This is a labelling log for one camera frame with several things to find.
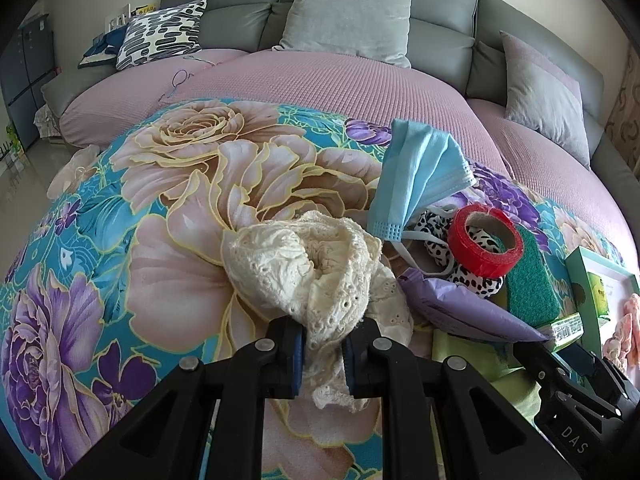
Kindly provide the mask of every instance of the cream eyelet cloth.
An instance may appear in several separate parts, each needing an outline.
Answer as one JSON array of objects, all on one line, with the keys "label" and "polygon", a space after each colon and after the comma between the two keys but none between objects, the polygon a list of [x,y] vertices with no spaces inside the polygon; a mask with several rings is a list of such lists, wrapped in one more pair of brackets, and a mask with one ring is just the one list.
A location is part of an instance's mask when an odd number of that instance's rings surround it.
[{"label": "cream eyelet cloth", "polygon": [[318,408],[338,404],[355,412],[366,405],[348,393],[340,352],[365,314],[383,336],[409,344],[413,319],[381,252],[382,242],[353,220],[317,211],[225,231],[223,265],[242,299],[306,327],[301,394]]}]

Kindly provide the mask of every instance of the blue surgical mask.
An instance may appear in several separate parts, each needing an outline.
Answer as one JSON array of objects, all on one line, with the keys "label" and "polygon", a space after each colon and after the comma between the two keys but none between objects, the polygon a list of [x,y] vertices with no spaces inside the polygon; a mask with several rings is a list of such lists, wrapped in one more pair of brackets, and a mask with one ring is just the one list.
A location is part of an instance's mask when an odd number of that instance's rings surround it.
[{"label": "blue surgical mask", "polygon": [[382,174],[369,208],[367,231],[383,240],[414,238],[406,225],[428,206],[476,180],[450,134],[428,124],[396,119]]}]

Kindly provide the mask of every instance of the gray pillow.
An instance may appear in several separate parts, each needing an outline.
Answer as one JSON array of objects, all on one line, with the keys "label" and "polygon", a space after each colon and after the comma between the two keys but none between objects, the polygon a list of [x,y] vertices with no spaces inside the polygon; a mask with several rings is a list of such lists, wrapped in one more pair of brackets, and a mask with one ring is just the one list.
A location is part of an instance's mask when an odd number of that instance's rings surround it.
[{"label": "gray pillow", "polygon": [[294,0],[274,50],[333,52],[403,68],[411,0]]},{"label": "gray pillow", "polygon": [[524,41],[500,36],[507,60],[506,118],[544,135],[588,168],[580,83]]}]

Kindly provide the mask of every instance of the screw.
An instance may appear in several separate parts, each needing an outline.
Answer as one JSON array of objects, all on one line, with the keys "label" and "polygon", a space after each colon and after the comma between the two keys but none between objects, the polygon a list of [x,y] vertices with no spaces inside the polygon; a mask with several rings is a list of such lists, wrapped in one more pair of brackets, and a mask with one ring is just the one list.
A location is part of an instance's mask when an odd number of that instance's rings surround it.
[{"label": "screw", "polygon": [[200,364],[200,360],[193,355],[183,357],[178,363],[180,368],[185,372],[194,372],[196,368],[198,368],[198,364]]},{"label": "screw", "polygon": [[449,365],[449,368],[451,368],[452,370],[461,371],[466,368],[466,361],[462,357],[454,355],[453,357],[447,359],[447,365]]},{"label": "screw", "polygon": [[255,347],[260,352],[268,352],[269,350],[273,350],[276,347],[276,343],[274,343],[273,340],[267,338],[258,339],[258,341],[255,342]]},{"label": "screw", "polygon": [[391,348],[391,340],[386,337],[378,337],[373,340],[373,347],[377,350],[389,350]]}]

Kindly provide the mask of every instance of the black and white spotted cloth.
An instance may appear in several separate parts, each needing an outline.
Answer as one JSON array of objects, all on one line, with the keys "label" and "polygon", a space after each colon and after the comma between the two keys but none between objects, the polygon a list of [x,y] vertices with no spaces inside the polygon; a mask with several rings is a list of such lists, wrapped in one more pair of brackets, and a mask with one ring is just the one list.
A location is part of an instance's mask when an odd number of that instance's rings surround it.
[{"label": "black and white spotted cloth", "polygon": [[[425,211],[420,215],[420,219],[415,225],[414,230],[431,233],[431,235],[436,238],[446,241],[451,222],[451,218],[444,218],[431,211]],[[467,227],[466,229],[471,239],[483,249],[491,253],[500,252],[498,244],[484,230],[475,227]],[[431,242],[430,240],[425,241],[424,245],[438,265],[441,267],[447,267],[447,265],[449,265],[453,256],[448,247],[437,244],[436,242]],[[466,288],[481,298],[488,298],[494,295],[500,290],[504,283],[504,278],[480,278],[458,262],[454,263],[453,271],[445,279],[452,283],[465,285]]]},{"label": "black and white spotted cloth", "polygon": [[199,51],[200,17],[206,8],[207,0],[195,0],[132,18],[116,70]]}]

